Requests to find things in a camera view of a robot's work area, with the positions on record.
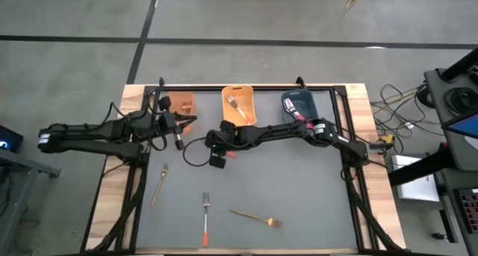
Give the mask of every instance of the gray mat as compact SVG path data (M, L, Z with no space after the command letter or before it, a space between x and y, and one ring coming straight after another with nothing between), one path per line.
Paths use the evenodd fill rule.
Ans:
M255 92L256 126L283 123L282 92ZM329 92L314 92L319 116L334 121ZM219 128L220 93L196 94L199 119L188 143ZM262 143L226 158L226 168L187 165L168 139L164 152L153 152L141 211L138 248L199 248L202 243L202 192L208 191L209 247L230 249L355 248L356 239L344 182L339 177L340 152L315 148L298 139ZM209 151L194 143L186 152L193 163L205 162ZM151 209L163 163L170 170ZM284 222L271 228L229 209Z

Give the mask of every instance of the black wire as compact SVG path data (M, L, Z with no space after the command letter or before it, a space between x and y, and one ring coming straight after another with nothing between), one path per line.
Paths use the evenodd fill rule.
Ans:
M370 103L374 103L374 104L386 103L388 99L392 99L392 98L397 97L397 96L403 96L404 93L407 93L407 92L411 92L411 91L413 91L413 90L416 90L416 89L420 88L421 85L419 85L419 86L417 86L417 87L413 87L413 88L411 88L411 89L409 89L409 90L407 90L407 91L403 91L403 92L402 92L402 91L400 91L398 88L396 88L395 86L393 86L392 84L386 84L386 85L385 85L384 87L382 87L382 89L380 90L380 94L381 94L381 95L382 95L382 91L383 91L387 86L392 87L394 90L396 90L396 91L398 92L398 94L395 94L395 95L393 95L393 96L389 96L389 97L387 97L386 99L384 99L383 96L382 96L382 100L381 100L381 101L378 101L378 102L370 102Z
M148 98L149 96L150 96L149 92L146 92L144 97ZM102 122L100 122L99 125L93 126L91 128L88 127L88 124L84 124L85 131L88 132L88 131L100 129L101 127L103 127L105 125L105 123L108 121L108 118L110 117L111 111L113 110L113 108L121 117L123 117L123 118L126 117L126 115L120 111L120 109L116 106L116 104L114 104L114 102L110 102L110 107L108 108L108 112L106 113L106 117L102 120ZM138 117L133 117L131 119L143 118L147 113L148 113L148 110L144 110L144 112L141 115L139 115Z
M403 151L405 150L405 146L403 145L403 142L402 142L402 139L400 138L400 135L393 128L390 128L388 125L386 125L385 123L381 122L378 119L375 119L375 123L376 124L378 123L382 127L386 128L385 130L390 130L390 131L392 131L392 133L395 134L395 138L398 139L398 142L400 143L401 149L400 149L400 152L397 151L397 147L395 146L395 139L394 139L394 151L397 154L403 153Z
M166 137L164 136L164 134L162 134L160 137L161 137L161 139L163 140L163 148L161 148L161 149L158 148L158 147L152 142L152 138L151 138L151 136L148 134L148 144L149 144L154 150L156 150L156 151L158 151L158 152L161 152L161 151L165 150L166 147L167 147L167 140L166 140Z
M392 87L394 90L396 90L397 92L399 92L399 95L402 95L401 91L398 90L395 86L393 86L393 85L391 85L391 84L386 84L386 85L381 89L381 93L380 93L380 97L382 98L382 102L383 102L384 104L387 104L387 102L386 102L386 99L385 99L385 97L383 96L383 93L382 93L382 92L383 92L383 90L384 90L386 87L388 87L388 86L389 86L389 87ZM425 84L421 84L420 86L416 87L415 89L417 89L417 93L419 93L422 89L425 89L425 87L426 87ZM403 117L403 116L401 116L400 114L397 113L397 111L398 111L406 102L408 102L408 101L410 100L410 99L407 99L407 100L405 100L404 102L402 102L402 104L400 104L395 110L393 110L390 106L387 106L386 110L391 111L391 116L390 116L390 118L389 118L388 120L386 120L386 121L381 121L380 119L375 118L375 120L376 120L376 125L378 124L379 126L381 126L383 131L386 131L386 130L392 131L392 132L396 135L397 139L399 140L399 142L400 142L401 144L403 144L403 142L401 141L400 137L410 137L410 136L412 135L412 130L408 128L409 125L417 126L418 128L420 128L420 129L422 129L422 130L424 130L424 131L426 131L426 132L428 132L428 133L430 133L430 134L434 134L434 135L438 135L438 136L443 136L443 134L439 134L439 133L430 131L430 130L428 130L428 129L426 129L426 128L420 126L420 125L418 125L418 123L420 123L420 122L429 123L429 124L433 124L433 125L439 125L440 123L439 123L439 122L426 121L426 114L423 112L423 110L420 108L420 106L419 106L418 103L417 103L417 94L415 94L415 96L414 96L413 99L414 99L415 106L416 106L417 109L421 112L421 114L422 114L422 116L423 116L421 119L419 119L419 120L406 119L405 117ZM396 128L391 128L391 127L388 127L388 126L387 126L388 129L384 129L384 128L383 128L383 125L385 125L386 122L391 121L394 117L396 117L396 118L398 118L398 119L400 120L401 125L397 126ZM410 134L409 134L409 135L401 134L401 133L399 132L400 129L406 129Z
M334 125L337 129L340 128L340 129L346 131L347 133L351 134L350 131L348 131L347 129L345 129L345 128L341 127L341 126L336 125L336 124L333 123L333 122L330 122L330 124ZM354 135L356 138L358 138L359 140L364 141L365 143L372 144L372 142L370 142L370 141L368 141L368 140L366 140L366 139L364 139L364 138L361 138L361 137L357 136L356 134L353 134L353 135Z
M374 161L374 160L370 160L370 159L368 161L371 162L371 163L378 164L379 166L383 166L383 167L387 168L387 166L383 163L380 163L380 162L377 162L377 161Z
M264 132L263 134L260 134L260 135L258 136L258 138L264 136L264 135L267 134L267 133L269 133L269 132ZM238 145L235 145L235 144L230 143L229 141L225 140L223 137L221 137L221 136L218 135L218 134L215 134L215 135L216 135L217 138L219 138L220 140L222 140L225 144L227 144L228 146L231 146L232 148L236 148L236 149L245 148L245 147L251 145L251 143L252 143L252 142L249 141L248 143L245 143L245 144L243 144L243 145L239 145L239 146L238 146Z
M184 159L184 162L186 162L190 166L195 166L195 167L205 166L206 164L209 163L209 159L205 163L201 163L201 164L191 163L190 161L188 161L186 159L186 149L187 149L187 147L189 147L189 145L195 143L196 141L205 140L205 139L206 139L206 137L199 137L199 138L196 138L195 140L191 140L188 144L186 144L186 146L182 150L182 158Z
M346 170L346 169L342 169L342 170L341 170L341 179L342 179L342 181L345 181L345 182L353 181L354 177L352 177L352 178L347 178L347 177L346 177L345 170Z
M454 117L478 108L478 94L468 87L452 88L443 95L445 107Z
M121 163L120 165L115 166L115 167L112 168L112 169L109 169L107 172L104 172L104 173L103 173L102 177L105 177L106 174L108 174L109 172L114 171L115 169L118 169L118 168L120 168L121 166L124 166L124 165L126 165L126 164L127 164L127 162L123 162L123 163Z

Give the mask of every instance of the cable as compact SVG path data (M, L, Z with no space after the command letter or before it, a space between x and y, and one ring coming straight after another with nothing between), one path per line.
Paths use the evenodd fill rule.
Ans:
M381 101L378 101L378 102L370 102L370 103L374 103L374 104L386 103L386 101L387 101L388 99L392 99L392 98L397 97L397 96L403 96L404 93L408 93L408 92L410 92L410 91L412 91L412 90L416 90L416 89L418 89L421 85L419 85L419 86L417 86L417 87L413 87L413 88L411 88L411 89L408 89L407 91L403 91L403 92L402 92L402 91L400 91L398 88L396 88L394 85L392 85L392 84L386 84L386 85L384 85L384 86L382 87L382 89L380 90L380 97L382 98L382 100L381 100ZM394 90L396 90L396 91L398 92L398 94L393 95L393 96L389 96L389 97L387 97L386 99L384 99L384 97L383 97L383 91L384 91L385 88L387 88L387 87L393 88Z
M152 142L152 138L151 138L151 135L148 133L148 144L156 151L158 152L161 152L163 150L166 149L167 147L167 140L166 140L166 137L164 136L164 134L161 134L161 139L163 140L163 148L158 148L153 142Z
M148 98L149 96L150 96L149 92L146 92L144 98ZM84 124L85 131L88 132L88 131L96 130L96 129L101 128L103 125L105 125L106 121L108 121L108 118L111 115L111 111L113 110L113 108L121 117L123 117L123 118L126 117L126 115L120 111L120 109L114 104L114 102L110 102L110 107L108 108L108 112L106 113L106 117L102 120L102 122L100 122L99 125L97 125L97 126L93 126L92 128L88 128L88 124ZM143 118L147 113L148 113L148 110L144 110L144 112L141 115L139 115L138 117L131 118L131 119Z
M478 94L468 87L457 87L443 95L445 107L454 117L478 108Z
M392 102L386 103L385 106L383 106L383 107L381 107L380 109L376 110L376 111L373 112L372 114L375 115L375 114L379 113L380 111L386 109L387 107L390 107L391 104L400 102L400 101L402 101L403 99L409 98L409 97L411 97L411 96L415 96L416 94L417 94L417 92L413 92L413 93L409 93L409 94L406 95L406 96L401 96L401 97L399 97L398 99L393 100Z
M122 162L120 165L115 166L115 167L112 168L112 169L109 169L107 172L104 172L104 173L103 173L102 178L104 178L109 172L114 171L115 169L118 169L118 168L120 168L121 166L126 165L127 163L128 163L128 162Z
M398 92L398 94L396 95L393 95L393 96L389 96L387 98L385 98L383 96L383 93L385 91L385 89L387 87L390 87L392 89L394 89L395 91ZM440 123L439 122L430 122L430 121L426 121L426 114L424 113L424 111L420 108L420 106L418 105L417 103L417 94L422 90L422 89L425 89L426 85L425 84L421 84L420 86L418 87L415 87L415 88L412 88L410 90L407 90L405 91L408 92L408 91L411 91L411 90L415 90L414 93L415 93L415 96L414 96L414 103L415 103L415 106L417 107L417 109L421 112L422 114L422 118L418 119L418 120L413 120L413 119L406 119L405 117L401 116L400 114L397 113L397 111L403 106L405 105L406 102L408 102L411 98L408 98L406 99L404 102L402 102L395 110L393 110L389 105L391 103L387 103L387 99L390 99L390 98L393 98L393 97L396 97L396 96L400 96L400 99L403 100L406 96L403 95L403 92L401 92L398 88L396 88L395 86L393 86L392 84L386 84L381 90L380 90L380 97L381 97L381 101L380 102L371 102L370 104L375 106L375 107L381 107L379 106L378 104L385 104L385 107L382 107L380 110L384 109L384 110L388 110L388 111L391 111L391 115L390 115L390 118L387 119L386 121L381 121L379 118L376 118L375 117L375 123L376 123L376 126L379 127L379 129L383 130L384 131L384 134L386 131L392 131L392 133L395 134L395 136L397 137L398 141L400 142L400 145L402 146L401 148L401 152L403 152L403 142L402 140L400 139L400 137L410 137L413 133L412 133L412 130L408 128L408 126L410 125L414 125L414 126L417 126L418 128L424 130L425 132L428 132L430 134L435 134L435 135L438 135L438 136L443 136L443 134L439 134L439 133L436 133L436 132L433 132L433 131L430 131L420 125L418 125L418 123L420 122L423 122L423 123L428 123L428 124L433 124L433 125L439 125ZM391 128L389 126L386 125L387 122L391 121L394 117L396 117L397 119L399 119L400 121L400 125L397 126L396 128ZM402 134L400 133L400 129L406 129L409 134L405 135L405 134Z
M374 161L374 160L370 160L370 159L368 161L371 162L371 163L378 164L379 166L383 166L383 167L387 168L387 166L383 163L380 163L380 162L377 162L377 161Z
M340 129L346 131L347 133L351 134L349 130L347 130L347 129L341 127L341 126L338 126L338 125L336 125L336 124L333 123L333 122L330 122L330 124L331 124L331 125L334 125L336 128L340 128ZM357 136L356 134L353 134L353 135L354 135L356 138L358 138L359 140L364 141L365 143L372 144L372 142L370 142L370 141L368 141L368 140L366 140L366 139L364 139L364 138L362 138L362 137L359 137L359 136Z
M201 163L201 164L191 163L190 161L188 161L186 159L186 149L187 149L187 147L189 147L189 145L195 143L196 141L205 140L205 139L206 139L206 137L199 137L199 138L196 138L195 140L191 140L188 144L186 144L186 146L182 150L182 158L184 159L184 162L186 162L190 166L195 166L195 167L205 166L206 164L209 163L209 159L205 163Z

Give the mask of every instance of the robotic arm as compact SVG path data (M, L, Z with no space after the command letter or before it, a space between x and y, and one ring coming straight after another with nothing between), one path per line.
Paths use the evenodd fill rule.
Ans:
M311 123L313 129L309 129L307 123ZM206 134L205 145L212 151L209 164L221 169L226 164L223 156L227 151L248 150L263 142L293 137L302 138L313 146L334 146L344 151L344 159L351 166L364 166L368 163L365 143L338 135L335 125L325 119L309 119L263 128L251 125L236 127L233 123L222 121L220 129L210 130Z
M139 110L100 125L53 124L40 130L38 148L45 153L76 150L114 155L120 160L132 162L140 159L143 150L141 142L151 142L156 137L163 137L165 141L165 135L174 134L176 148L181 150L184 143L180 134L197 117L171 113L170 105L170 98L165 96L159 100L160 113Z

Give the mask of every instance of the concrete floor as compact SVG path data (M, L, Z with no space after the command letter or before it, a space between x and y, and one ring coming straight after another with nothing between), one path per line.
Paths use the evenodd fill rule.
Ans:
M151 0L0 0L0 34L139 37ZM256 40L478 43L478 0L158 0L149 37ZM25 136L21 153L63 169L37 182L13 249L34 255L79 250L103 156L41 154L37 131L53 122L99 122L119 102L137 45L0 41L0 124ZM447 67L467 50L146 45L136 84L366 83L370 100L393 84L402 90L423 72ZM434 110L427 119L437 122ZM400 113L419 119L413 103ZM438 126L425 125L439 132ZM443 137L413 130L406 152L433 152ZM443 231L437 207L397 201L409 249L466 255L463 242L429 237Z

